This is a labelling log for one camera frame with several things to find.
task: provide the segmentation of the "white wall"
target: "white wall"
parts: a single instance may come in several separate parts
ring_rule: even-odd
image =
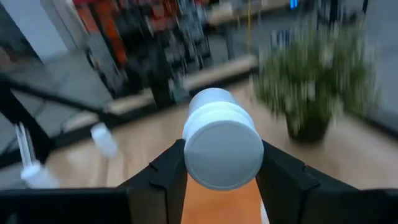
[[[83,46],[88,34],[72,0],[53,0],[53,3],[76,45]]]
[[[68,52],[40,0],[0,0],[43,62]]]
[[[40,3],[68,50],[75,50],[76,43],[70,35],[65,23],[62,21],[53,0],[40,0]]]
[[[24,35],[0,4],[0,43],[10,44],[14,50],[21,51],[25,50],[25,46],[21,42],[23,39],[25,39]]]

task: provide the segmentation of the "wall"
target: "wall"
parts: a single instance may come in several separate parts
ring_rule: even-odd
[[[290,0],[261,0],[263,6],[281,7],[290,4]]]
[[[71,34],[69,33],[60,14],[58,13],[53,0],[40,0],[40,3],[44,11],[47,13],[47,16],[51,20],[51,23],[58,31],[61,39],[63,40],[63,43],[65,44],[65,46],[67,46],[68,50],[76,49],[76,43],[73,40]]]
[[[23,39],[25,39],[24,35],[0,4],[0,44],[9,44],[16,50],[25,50],[25,46],[21,43]]]
[[[72,0],[53,0],[53,2],[76,45],[79,47],[85,45],[88,34]]]
[[[367,38],[376,51],[382,110],[398,116],[398,1],[369,1],[366,14]]]
[[[40,0],[0,0],[43,62],[68,52]]]

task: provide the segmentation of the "black plant pot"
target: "black plant pot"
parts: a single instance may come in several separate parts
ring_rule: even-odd
[[[290,118],[286,116],[287,131],[289,137],[303,144],[316,144],[323,140],[329,125],[329,119],[327,121],[320,118],[307,119],[300,130],[295,133]]]

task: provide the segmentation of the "black rod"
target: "black rod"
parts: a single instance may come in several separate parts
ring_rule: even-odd
[[[235,51],[234,51],[234,44],[233,44],[233,36],[232,36],[231,26],[229,24],[224,25],[223,35],[224,35],[224,39],[225,39],[228,60],[234,59]]]
[[[24,108],[19,100],[14,96],[10,88],[0,86],[0,112],[12,123],[22,123],[29,130],[34,145],[36,158],[44,163],[49,156],[50,150],[54,147],[53,141],[37,124],[33,116]],[[12,152],[5,159],[16,159],[16,153]]]
[[[329,26],[337,21],[338,7],[339,7],[339,0],[331,0]]]
[[[55,96],[52,95],[46,91],[43,90],[38,90],[36,88],[32,88],[31,86],[27,86],[25,84],[21,84],[19,82],[16,82],[14,80],[3,80],[3,84],[5,85],[6,88],[11,88],[13,90],[17,90],[17,91],[21,91],[23,93],[27,93],[33,96],[37,96],[39,98],[43,98],[45,100],[50,100],[56,103],[60,103],[63,105],[67,105],[67,106],[71,106],[73,108],[78,108],[80,110],[85,110],[85,111],[89,111],[92,113],[96,113],[98,114],[98,116],[103,117],[103,118],[119,118],[119,116],[112,114],[112,113],[106,113],[104,112],[102,109],[99,108],[94,108],[88,105],[85,105],[83,103],[80,102],[76,102],[76,101],[72,101],[69,99],[66,99],[64,97],[61,96]]]
[[[0,169],[6,168],[8,166],[12,166],[21,161],[22,161],[21,154],[20,154],[18,148],[11,152],[3,152],[0,155]]]
[[[363,14],[366,14],[366,11],[368,10],[368,4],[369,4],[369,0],[363,1],[363,6],[362,6]]]
[[[116,66],[118,68],[121,68],[121,64],[119,63],[119,60],[118,60],[118,58],[116,56],[116,52],[114,51],[114,49],[112,47],[112,43],[109,40],[108,36],[106,35],[106,33],[104,31],[104,28],[103,28],[103,25],[102,25],[102,22],[101,22],[101,19],[100,19],[98,13],[95,10],[95,2],[94,3],[89,3],[88,4],[88,9],[90,10],[91,15],[93,16],[95,24],[97,25],[97,28],[98,28],[102,38],[104,39],[106,46],[108,47],[108,50],[109,50],[109,52],[110,52],[110,54],[111,54],[111,56],[112,56],[112,58],[114,60],[114,63],[116,64]]]

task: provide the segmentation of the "white cylinder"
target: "white cylinder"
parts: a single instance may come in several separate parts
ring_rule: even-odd
[[[60,185],[57,178],[39,161],[25,166],[21,171],[21,179],[33,189],[52,189]]]
[[[258,173],[264,154],[251,117],[219,88],[199,92],[183,130],[189,174],[213,190],[236,189]]]
[[[104,123],[96,124],[91,128],[91,137],[95,145],[106,157],[116,156],[118,153],[118,144]]]

